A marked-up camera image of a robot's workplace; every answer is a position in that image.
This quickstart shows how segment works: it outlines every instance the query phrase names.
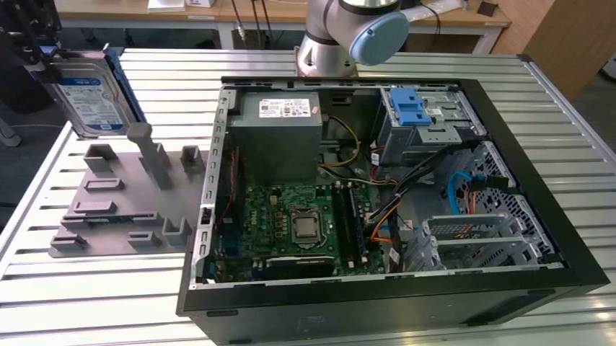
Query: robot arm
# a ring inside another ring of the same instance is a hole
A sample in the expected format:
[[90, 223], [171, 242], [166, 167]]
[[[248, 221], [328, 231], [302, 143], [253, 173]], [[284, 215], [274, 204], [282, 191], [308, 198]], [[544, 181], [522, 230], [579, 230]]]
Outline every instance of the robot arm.
[[408, 37], [400, 5], [400, 0], [310, 0], [300, 74], [352, 76], [356, 61], [368, 66], [385, 62]]

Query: black cable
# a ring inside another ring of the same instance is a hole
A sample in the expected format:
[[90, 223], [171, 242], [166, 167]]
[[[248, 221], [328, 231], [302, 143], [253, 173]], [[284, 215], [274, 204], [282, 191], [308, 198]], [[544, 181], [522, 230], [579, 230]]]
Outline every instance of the black cable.
[[431, 155], [428, 158], [425, 158], [419, 164], [415, 165], [415, 167], [408, 171], [405, 176], [403, 177], [401, 181], [395, 187], [393, 194], [395, 196], [392, 199], [388, 201], [387, 204], [384, 204], [372, 214], [371, 219], [373, 220], [376, 216], [383, 214], [383, 212], [391, 210], [399, 200], [403, 198], [405, 193], [408, 192], [408, 186], [417, 182], [421, 177], [424, 177], [427, 174], [429, 174], [432, 171], [435, 171], [441, 159], [445, 158], [445, 156], [456, 151], [464, 150], [464, 149], [471, 149], [477, 147], [481, 144], [481, 141], [485, 141], [485, 137], [477, 136], [477, 139], [465, 141], [460, 144], [453, 144], [451, 146], [447, 146], [441, 150], [439, 150], [433, 155]]
[[236, 18], [238, 19], [240, 26], [244, 26], [242, 19], [240, 18], [238, 6], [236, 5], [236, 0], [232, 0], [233, 11], [236, 11]]
[[254, 13], [254, 22], [257, 23], [257, 39], [260, 41], [260, 49], [264, 49], [264, 45], [261, 43], [261, 25], [260, 25], [260, 17], [257, 16], [257, 6], [254, 4], [257, 0], [250, 0], [253, 4], [253, 13]]
[[436, 17], [436, 32], [435, 32], [435, 37], [432, 39], [432, 46], [424, 52], [424, 53], [428, 53], [432, 49], [435, 49], [436, 43], [439, 42], [439, 39], [441, 38], [441, 17], [439, 16], [439, 13], [429, 6], [424, 5], [424, 3], [421, 2], [420, 2], [420, 5], [424, 6], [427, 9], [429, 9]]
[[288, 32], [286, 30], [281, 31], [281, 34], [278, 35], [278, 38], [277, 38], [277, 40], [274, 41], [274, 47], [276, 47], [276, 48], [280, 48], [278, 43], [280, 43], [281, 38], [282, 38], [282, 36], [285, 35], [286, 32]]
[[270, 42], [274, 43], [274, 33], [272, 32], [272, 23], [270, 23], [270, 16], [268, 15], [266, 0], [261, 0], [261, 4], [264, 5], [264, 13], [266, 14], [268, 31], [270, 32]]
[[232, 5], [233, 5], [233, 11], [236, 12], [236, 19], [238, 20], [240, 30], [244, 31], [244, 36], [242, 36], [242, 33], [240, 33], [240, 38], [242, 39], [244, 47], [249, 49], [249, 43], [246, 39], [246, 28], [244, 27], [242, 18], [240, 17], [238, 6], [236, 5], [236, 0], [232, 0]]

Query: gray floor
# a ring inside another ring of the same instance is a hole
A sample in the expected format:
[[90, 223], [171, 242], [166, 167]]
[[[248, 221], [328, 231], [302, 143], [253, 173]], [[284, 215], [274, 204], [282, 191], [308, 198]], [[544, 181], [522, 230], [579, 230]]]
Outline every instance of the gray floor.
[[[218, 45], [217, 37], [209, 30], [131, 30], [137, 46], [142, 48], [174, 47], [194, 48], [206, 40]], [[292, 49], [301, 39], [296, 32], [285, 33], [277, 46], [280, 49]], [[89, 43], [83, 40], [79, 30], [66, 30], [62, 42], [70, 48], [101, 48], [102, 42], [111, 42], [123, 46], [125, 35], [122, 30], [97, 30], [98, 39]], [[574, 106], [587, 118], [602, 138], [612, 150], [616, 150], [616, 83], [603, 77], [595, 77], [574, 102]], [[10, 125], [50, 124], [63, 125], [65, 118], [57, 107], [28, 115], [19, 115], [0, 103], [0, 117]], [[18, 148], [6, 148], [0, 144], [0, 202], [18, 203], [30, 182], [36, 174], [47, 152], [61, 132], [59, 128], [27, 127], [16, 128], [23, 138]], [[0, 229], [8, 222], [12, 209], [0, 208]]]

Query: aluminum table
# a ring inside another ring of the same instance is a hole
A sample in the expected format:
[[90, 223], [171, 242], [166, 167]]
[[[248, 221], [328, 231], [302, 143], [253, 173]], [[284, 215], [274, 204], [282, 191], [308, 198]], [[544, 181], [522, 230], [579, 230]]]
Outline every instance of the aluminum table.
[[[290, 51], [129, 49], [122, 65], [167, 151], [209, 149], [221, 76], [292, 76]], [[396, 55], [372, 77], [479, 79], [594, 255], [616, 282], [616, 156], [534, 63], [515, 56]], [[212, 345], [175, 316], [185, 254], [54, 259], [90, 144], [137, 151], [122, 137], [81, 140], [67, 125], [0, 236], [0, 344]], [[502, 326], [439, 329], [298, 345], [614, 345], [616, 283]]]

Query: cable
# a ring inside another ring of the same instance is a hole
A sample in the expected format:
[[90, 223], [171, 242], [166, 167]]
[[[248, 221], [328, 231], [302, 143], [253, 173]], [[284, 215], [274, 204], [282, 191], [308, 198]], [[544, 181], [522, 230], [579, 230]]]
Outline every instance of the cable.
[[472, 200], [473, 200], [472, 207], [473, 207], [473, 209], [472, 209], [471, 213], [475, 214], [476, 210], [477, 210], [477, 192], [473, 192], [471, 195], [473, 196], [472, 197]]
[[236, 18], [238, 19], [238, 33], [240, 38], [242, 38], [244, 46], [249, 49], [249, 44], [246, 43], [246, 28], [244, 27], [242, 18], [240, 17], [238, 6], [236, 5], [236, 0], [232, 0], [233, 11], [236, 12]]
[[392, 240], [385, 239], [385, 238], [379, 238], [379, 229], [381, 228], [381, 225], [384, 224], [385, 220], [388, 219], [388, 216], [395, 212], [396, 208], [400, 206], [401, 201], [397, 202], [396, 206], [388, 211], [388, 213], [384, 215], [381, 220], [377, 223], [377, 227], [375, 227], [373, 233], [371, 235], [371, 241], [387, 241], [392, 243]]
[[260, 18], [257, 16], [257, 6], [254, 4], [257, 0], [250, 0], [250, 3], [253, 4], [253, 13], [254, 13], [254, 22], [257, 23], [257, 39], [260, 41], [260, 49], [264, 49], [264, 45], [261, 43], [261, 25], [260, 25]]
[[441, 17], [439, 16], [439, 12], [435, 11], [429, 6], [424, 5], [421, 1], [420, 1], [420, 5], [424, 6], [427, 9], [429, 9], [432, 14], [435, 14], [435, 17], [436, 17], [436, 32], [435, 32], [435, 37], [432, 39], [432, 46], [424, 52], [424, 53], [428, 53], [436, 47], [436, 43], [439, 42], [439, 39], [441, 38]]
[[347, 181], [351, 181], [351, 182], [363, 182], [364, 184], [369, 184], [369, 185], [387, 185], [384, 183], [369, 182], [368, 180], [364, 180], [364, 179], [347, 178], [342, 175], [338, 175], [337, 173], [334, 173], [334, 171], [330, 170], [328, 167], [320, 167], [320, 169], [322, 169], [324, 172], [328, 173], [329, 176], [333, 177], [337, 180], [347, 180]]
[[464, 189], [464, 210], [467, 211], [467, 214], [472, 214], [471, 207], [469, 207], [469, 187], [468, 186]]
[[276, 48], [280, 48], [278, 43], [280, 43], [281, 38], [282, 38], [282, 36], [285, 35], [286, 32], [288, 32], [286, 30], [282, 30], [282, 31], [281, 31], [281, 34], [278, 35], [278, 38], [277, 38], [277, 40], [274, 41], [274, 47], [276, 47]]
[[409, 225], [409, 224], [407, 223], [407, 221], [405, 221], [404, 218], [401, 217], [401, 214], [396, 213], [396, 216], [397, 216], [397, 218], [401, 219], [401, 221], [403, 221], [403, 223], [405, 224], [405, 226], [408, 227], [408, 229], [411, 229], [411, 230], [413, 231], [413, 230], [415, 230], [413, 225]]
[[266, 0], [261, 0], [261, 4], [264, 5], [264, 13], [266, 14], [266, 23], [268, 23], [268, 31], [270, 32], [270, 42], [274, 43], [274, 33], [272, 32], [272, 23], [270, 23], [270, 16], [268, 15], [268, 7], [266, 7]]
[[452, 177], [449, 178], [449, 181], [447, 182], [447, 197], [449, 199], [449, 206], [452, 207], [452, 212], [455, 214], [460, 214], [460, 209], [456, 204], [456, 191], [455, 191], [455, 184], [456, 184], [456, 178], [463, 177], [467, 180], [472, 180], [472, 177], [463, 171], [455, 171], [452, 174]]
[[238, 6], [236, 5], [236, 0], [232, 0], [233, 11], [236, 12], [236, 18], [238, 19], [238, 24], [244, 26], [242, 19], [240, 18]]
[[[376, 173], [377, 173], [377, 166], [373, 165], [373, 169], [371, 170], [371, 181], [387, 185], [387, 184], [385, 184], [385, 179], [384, 179], [384, 180], [379, 180], [379, 179], [377, 179]], [[397, 180], [396, 180], [396, 179], [389, 179], [389, 184], [395, 184], [395, 185], [396, 185], [396, 184], [397, 184]]]
[[340, 119], [338, 117], [334, 117], [333, 115], [329, 116], [340, 125], [342, 125], [342, 127], [349, 131], [349, 133], [352, 134], [353, 136], [353, 139], [356, 140], [356, 152], [353, 153], [353, 156], [351, 157], [351, 159], [348, 159], [347, 161], [342, 161], [342, 162], [334, 162], [334, 163], [330, 163], [330, 164], [318, 164], [320, 167], [341, 167], [341, 166], [345, 166], [348, 164], [352, 164], [356, 160], [357, 160], [357, 157], [360, 155], [360, 139], [357, 138], [357, 134], [353, 132], [353, 129], [349, 127], [349, 125], [342, 121], [342, 119]]

